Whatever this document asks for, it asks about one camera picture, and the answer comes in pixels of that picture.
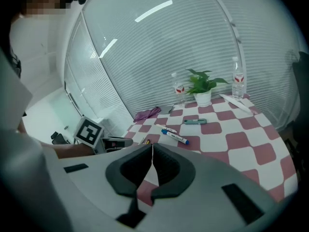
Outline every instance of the white flower pot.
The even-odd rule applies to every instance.
[[[211,105],[211,90],[205,93],[193,94],[198,106],[206,107]]]

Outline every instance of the table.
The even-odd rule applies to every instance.
[[[132,138],[133,145],[145,138],[151,143],[177,146],[201,156],[217,158],[257,182],[279,202],[297,190],[292,158],[275,128],[248,95],[244,96],[242,103],[257,114],[250,115],[223,98],[213,99],[208,107],[198,107],[196,102],[185,107],[175,105],[169,115],[155,115],[131,125],[124,137]],[[183,123],[185,119],[199,118],[207,119],[207,124]],[[163,135],[155,124],[175,129],[190,144]],[[152,205],[149,193],[158,186],[153,177],[154,170],[150,172],[138,189],[139,199],[147,205]]]

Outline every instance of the potted plant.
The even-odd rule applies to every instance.
[[[211,105],[211,89],[217,87],[217,83],[227,83],[223,78],[215,78],[209,80],[206,73],[211,71],[196,72],[192,69],[187,69],[193,75],[190,76],[189,82],[193,83],[193,87],[187,91],[188,94],[193,94],[198,106],[206,107]]]

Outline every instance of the person's arm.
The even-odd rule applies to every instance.
[[[20,121],[18,125],[18,131],[20,133],[27,134],[27,130],[25,128],[23,120]],[[55,150],[59,159],[62,158],[72,158],[72,157],[85,157],[94,155],[92,148],[87,145],[50,145],[41,142],[42,146],[50,147]]]

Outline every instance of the plastic water bottle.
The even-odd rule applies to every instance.
[[[176,72],[172,73],[172,86],[176,94],[177,104],[183,107],[185,104],[184,86],[181,82],[179,82]]]
[[[233,57],[234,68],[233,68],[233,84],[232,84],[232,95],[236,100],[243,98],[243,87],[244,87],[244,75],[242,66],[238,62],[238,57]]]

